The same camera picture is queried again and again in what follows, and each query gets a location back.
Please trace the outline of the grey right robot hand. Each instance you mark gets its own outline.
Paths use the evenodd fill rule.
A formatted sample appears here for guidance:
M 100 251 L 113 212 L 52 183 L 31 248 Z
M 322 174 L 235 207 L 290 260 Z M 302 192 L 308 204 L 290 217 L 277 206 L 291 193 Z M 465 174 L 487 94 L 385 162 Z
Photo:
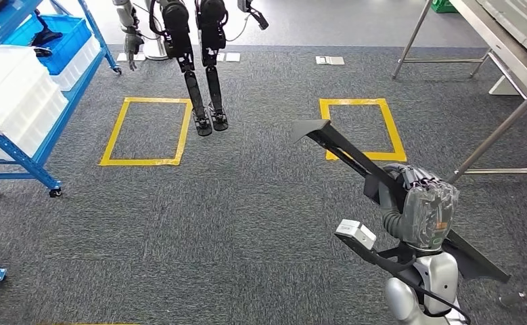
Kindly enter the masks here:
M 379 185 L 384 229 L 417 250 L 440 250 L 453 225 L 459 190 L 422 167 L 391 163 L 383 170 L 406 191 L 400 203 Z

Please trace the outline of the standing robot grey hand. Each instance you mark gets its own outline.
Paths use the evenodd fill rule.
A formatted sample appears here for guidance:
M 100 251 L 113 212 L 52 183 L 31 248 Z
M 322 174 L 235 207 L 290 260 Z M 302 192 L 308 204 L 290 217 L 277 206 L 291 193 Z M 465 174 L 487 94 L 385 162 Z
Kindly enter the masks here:
M 127 33 L 124 36 L 124 54 L 127 57 L 129 69 L 134 71 L 137 69 L 135 63 L 135 56 L 139 53 L 140 47 L 143 45 L 143 38 L 140 34 Z

